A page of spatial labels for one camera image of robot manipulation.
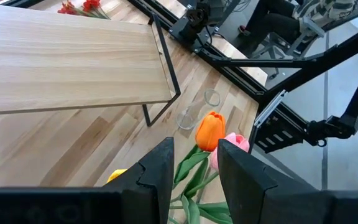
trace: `yellow tulip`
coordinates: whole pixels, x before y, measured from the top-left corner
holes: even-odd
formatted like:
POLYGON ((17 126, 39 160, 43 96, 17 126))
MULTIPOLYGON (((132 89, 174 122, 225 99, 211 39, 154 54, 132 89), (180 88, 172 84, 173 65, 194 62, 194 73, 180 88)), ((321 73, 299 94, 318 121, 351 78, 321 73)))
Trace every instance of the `yellow tulip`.
POLYGON ((115 170, 109 177, 109 180, 107 181, 110 182, 112 180, 114 180, 116 177, 118 177, 119 175, 121 175, 123 172, 125 172, 127 169, 119 169, 119 170, 115 170))
POLYGON ((218 140, 224 138, 224 117, 215 111, 209 112, 201 121, 196 133, 197 146, 212 152, 218 146, 218 140))

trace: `bouquet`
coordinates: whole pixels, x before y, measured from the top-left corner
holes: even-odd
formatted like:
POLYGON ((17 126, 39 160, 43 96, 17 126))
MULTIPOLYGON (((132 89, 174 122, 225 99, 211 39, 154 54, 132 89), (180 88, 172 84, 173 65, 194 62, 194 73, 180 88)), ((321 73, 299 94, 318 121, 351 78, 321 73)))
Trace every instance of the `bouquet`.
POLYGON ((57 12, 61 14, 110 19, 100 7, 100 0, 86 0, 81 8, 76 8, 73 3, 67 1, 66 3, 62 3, 62 8, 57 12))
MULTIPOLYGON (((199 190, 203 189, 219 175, 217 150, 219 139, 224 138, 244 151, 248 152, 249 150, 248 140, 240 134, 230 133, 226 137, 224 137, 224 134, 224 117, 221 114, 211 111, 203 118, 198 126, 195 137, 196 144, 177 166, 173 179, 173 189, 189 175, 190 170, 197 164, 200 164, 183 192, 171 200, 171 203, 181 202, 180 206, 171 205, 170 209, 184 209, 189 224, 200 223, 200 217, 205 217, 220 224, 232 223, 226 202, 196 203, 193 200, 193 197, 196 196, 199 190), (214 173, 206 177, 208 164, 214 170, 214 173)), ((123 172, 125 172, 125 169, 114 171, 108 182, 123 172)), ((169 217, 169 220, 174 224, 178 223, 172 217, 169 217)))

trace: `orange tulip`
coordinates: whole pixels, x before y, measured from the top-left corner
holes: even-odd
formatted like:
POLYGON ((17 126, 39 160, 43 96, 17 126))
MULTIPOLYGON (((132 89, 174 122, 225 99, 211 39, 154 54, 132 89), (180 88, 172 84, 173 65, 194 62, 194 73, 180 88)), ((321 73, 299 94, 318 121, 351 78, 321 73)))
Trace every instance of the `orange tulip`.
POLYGON ((224 117, 215 111, 209 112, 196 133, 197 146, 203 150, 212 152, 218 146, 218 140, 224 138, 225 127, 224 117))

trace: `wooden floor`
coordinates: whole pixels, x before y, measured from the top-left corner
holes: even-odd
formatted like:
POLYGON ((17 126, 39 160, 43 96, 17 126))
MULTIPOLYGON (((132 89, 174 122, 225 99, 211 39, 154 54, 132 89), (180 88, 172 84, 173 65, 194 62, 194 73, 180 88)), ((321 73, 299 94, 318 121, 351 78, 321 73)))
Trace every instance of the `wooden floor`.
MULTIPOLYGON (((160 3, 178 17, 185 11, 174 0, 160 3)), ((126 0, 102 0, 101 4, 112 20, 140 24, 148 21, 126 0)), ((56 12, 60 6, 60 0, 45 0, 33 8, 56 12)), ((182 95, 154 126, 145 125, 141 106, 0 115, 0 186, 101 186, 114 170, 130 167, 166 136, 175 138, 176 166, 194 145, 195 129, 179 129, 175 117, 207 88, 221 95, 222 103, 216 111, 227 120, 226 132, 249 136, 258 104, 164 33, 182 95)), ((228 57, 244 58, 220 37, 214 37, 213 45, 228 57)), ((267 75, 261 69, 244 69, 265 83, 267 75)), ((163 106, 149 105, 151 116, 163 106)), ((172 196, 176 197, 183 187, 184 183, 172 196)), ((223 200, 219 179, 215 179, 203 201, 223 200)), ((178 220, 184 218, 180 212, 174 215, 178 220)))

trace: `flower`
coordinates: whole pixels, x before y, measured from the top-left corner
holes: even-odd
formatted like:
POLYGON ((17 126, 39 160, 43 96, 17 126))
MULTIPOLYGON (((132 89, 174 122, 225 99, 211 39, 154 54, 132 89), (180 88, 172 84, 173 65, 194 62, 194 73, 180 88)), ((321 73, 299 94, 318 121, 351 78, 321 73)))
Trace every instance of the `flower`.
POLYGON ((119 175, 121 175, 123 172, 125 172, 127 169, 118 169, 118 170, 115 170, 109 177, 109 180, 107 181, 110 182, 112 180, 114 180, 116 177, 118 177, 119 175))
POLYGON ((57 12, 62 14, 75 15, 75 8, 73 3, 67 1, 67 3, 62 3, 62 8, 59 9, 57 12))
POLYGON ((224 137, 224 117, 215 111, 209 112, 198 126, 196 133, 197 146, 212 152, 218 146, 218 140, 224 137))
POLYGON ((84 12, 89 12, 92 9, 100 7, 100 0, 86 0, 83 4, 84 12))
MULTIPOLYGON (((249 142, 248 139, 244 138, 240 134, 230 133, 225 137, 226 140, 233 143, 233 145, 239 147, 240 149, 248 152, 249 150, 249 142)), ((215 149, 211 154, 211 167, 218 171, 218 149, 215 149)))

